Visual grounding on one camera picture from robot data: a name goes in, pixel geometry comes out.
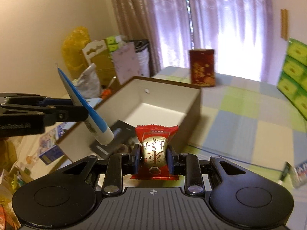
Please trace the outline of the brown cardboard storage box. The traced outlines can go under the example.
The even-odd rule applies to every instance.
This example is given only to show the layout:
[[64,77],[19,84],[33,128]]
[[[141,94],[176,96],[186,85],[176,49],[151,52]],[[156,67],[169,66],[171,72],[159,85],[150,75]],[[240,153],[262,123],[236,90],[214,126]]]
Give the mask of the brown cardboard storage box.
[[121,120],[131,126],[178,126],[171,146],[180,153],[200,119],[201,89],[178,81],[133,77],[95,106],[108,126]]

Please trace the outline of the red gold gift box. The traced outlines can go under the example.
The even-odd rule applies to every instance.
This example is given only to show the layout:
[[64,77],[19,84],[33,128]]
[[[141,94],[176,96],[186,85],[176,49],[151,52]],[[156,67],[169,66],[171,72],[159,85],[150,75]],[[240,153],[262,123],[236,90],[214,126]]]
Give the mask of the red gold gift box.
[[189,51],[191,83],[200,87],[215,86],[214,49]]

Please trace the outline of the lilac paper gift bag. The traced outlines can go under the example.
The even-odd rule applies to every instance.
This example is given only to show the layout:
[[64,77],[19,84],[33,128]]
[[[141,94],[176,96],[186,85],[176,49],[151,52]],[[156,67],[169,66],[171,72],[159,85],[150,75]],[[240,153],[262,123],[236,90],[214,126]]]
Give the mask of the lilac paper gift bag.
[[133,42],[124,44],[112,52],[111,56],[120,85],[134,76],[141,76],[140,64]]

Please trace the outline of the blue illustrated flat box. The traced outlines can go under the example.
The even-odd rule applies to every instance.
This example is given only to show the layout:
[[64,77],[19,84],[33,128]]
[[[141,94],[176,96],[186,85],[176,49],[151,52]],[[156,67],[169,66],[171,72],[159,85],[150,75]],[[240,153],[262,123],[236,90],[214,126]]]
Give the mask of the blue illustrated flat box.
[[37,156],[45,165],[49,165],[64,156],[64,152],[56,142],[64,135],[66,124],[66,122],[63,122],[40,137]]

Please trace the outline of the white crumpled plastic bag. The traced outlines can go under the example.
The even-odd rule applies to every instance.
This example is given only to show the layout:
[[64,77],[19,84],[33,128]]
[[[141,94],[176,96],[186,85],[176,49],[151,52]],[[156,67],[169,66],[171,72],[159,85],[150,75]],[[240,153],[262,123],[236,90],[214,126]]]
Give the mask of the white crumpled plastic bag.
[[94,63],[84,70],[79,78],[73,80],[72,83],[85,99],[98,98],[102,94],[102,87]]

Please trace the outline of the yellow plastic bag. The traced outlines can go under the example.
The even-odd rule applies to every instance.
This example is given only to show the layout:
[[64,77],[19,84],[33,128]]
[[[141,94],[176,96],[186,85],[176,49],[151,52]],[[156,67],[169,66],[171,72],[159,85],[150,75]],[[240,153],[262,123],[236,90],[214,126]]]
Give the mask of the yellow plastic bag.
[[88,29],[83,26],[73,29],[64,39],[61,53],[73,80],[78,79],[82,72],[88,67],[82,50],[90,42],[91,38]]

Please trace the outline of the checked tablecloth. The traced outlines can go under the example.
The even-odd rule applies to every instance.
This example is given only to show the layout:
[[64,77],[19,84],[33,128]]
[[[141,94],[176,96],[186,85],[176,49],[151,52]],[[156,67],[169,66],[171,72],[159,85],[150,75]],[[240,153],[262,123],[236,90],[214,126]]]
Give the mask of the checked tablecloth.
[[286,163],[306,161],[306,121],[274,85],[216,74],[202,90],[201,120],[187,151],[222,156],[278,182]]

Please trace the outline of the blue white tissue pack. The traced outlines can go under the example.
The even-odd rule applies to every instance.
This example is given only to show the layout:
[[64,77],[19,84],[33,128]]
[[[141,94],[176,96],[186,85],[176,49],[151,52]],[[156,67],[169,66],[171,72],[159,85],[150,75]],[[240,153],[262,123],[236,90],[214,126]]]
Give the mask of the blue white tissue pack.
[[299,188],[306,184],[306,160],[296,166],[292,166],[290,163],[285,162],[278,184],[282,185],[287,176],[290,176],[294,188]]

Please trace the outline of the green tissue box stack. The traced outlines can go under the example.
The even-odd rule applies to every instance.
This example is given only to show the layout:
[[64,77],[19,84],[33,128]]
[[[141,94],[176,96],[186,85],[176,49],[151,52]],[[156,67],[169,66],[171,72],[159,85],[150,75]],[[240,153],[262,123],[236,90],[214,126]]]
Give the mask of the green tissue box stack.
[[300,114],[307,114],[307,45],[290,38],[277,89]]

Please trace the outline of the red candy packet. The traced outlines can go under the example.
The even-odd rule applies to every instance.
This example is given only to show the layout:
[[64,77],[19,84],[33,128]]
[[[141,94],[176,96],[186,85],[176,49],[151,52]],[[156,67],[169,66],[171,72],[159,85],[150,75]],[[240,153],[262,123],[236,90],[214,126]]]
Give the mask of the red candy packet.
[[177,175],[169,172],[167,147],[178,131],[178,126],[138,125],[135,129],[141,144],[141,162],[132,180],[176,181]]

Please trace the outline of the black shaver product box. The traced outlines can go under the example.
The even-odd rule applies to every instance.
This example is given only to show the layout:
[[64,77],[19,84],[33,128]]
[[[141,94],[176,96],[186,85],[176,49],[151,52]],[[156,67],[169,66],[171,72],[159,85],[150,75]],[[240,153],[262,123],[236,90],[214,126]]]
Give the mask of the black shaver product box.
[[138,143],[135,127],[118,120],[111,126],[113,140],[106,145],[102,145],[95,140],[89,148],[101,159],[108,159],[117,153],[131,153],[135,144]]

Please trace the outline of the blue white cream tube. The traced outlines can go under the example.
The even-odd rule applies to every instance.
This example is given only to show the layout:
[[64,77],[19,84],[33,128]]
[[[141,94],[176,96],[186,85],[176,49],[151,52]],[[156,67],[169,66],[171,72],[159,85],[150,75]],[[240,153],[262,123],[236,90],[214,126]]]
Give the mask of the blue white cream tube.
[[109,144],[113,140],[113,132],[110,130],[107,123],[83,98],[73,83],[68,79],[66,74],[60,68],[57,68],[57,71],[73,104],[83,106],[88,111],[88,117],[84,121],[84,124],[87,126],[88,130],[100,144]]

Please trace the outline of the purple curtain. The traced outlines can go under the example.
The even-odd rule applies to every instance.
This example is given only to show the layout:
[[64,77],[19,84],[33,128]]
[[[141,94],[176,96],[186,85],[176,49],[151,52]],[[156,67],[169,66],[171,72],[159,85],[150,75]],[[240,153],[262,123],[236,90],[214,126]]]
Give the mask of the purple curtain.
[[119,32],[147,39],[151,74],[188,67],[189,51],[213,49],[218,73],[267,81],[272,0],[112,0]]

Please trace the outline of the brown white cutout carton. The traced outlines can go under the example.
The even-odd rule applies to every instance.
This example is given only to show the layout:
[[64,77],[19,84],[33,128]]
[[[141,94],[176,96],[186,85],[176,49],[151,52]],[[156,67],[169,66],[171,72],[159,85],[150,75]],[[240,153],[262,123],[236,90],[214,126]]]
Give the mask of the brown white cutout carton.
[[96,74],[102,86],[108,86],[114,76],[115,67],[111,60],[108,47],[104,40],[94,40],[82,49],[88,65],[96,65]]

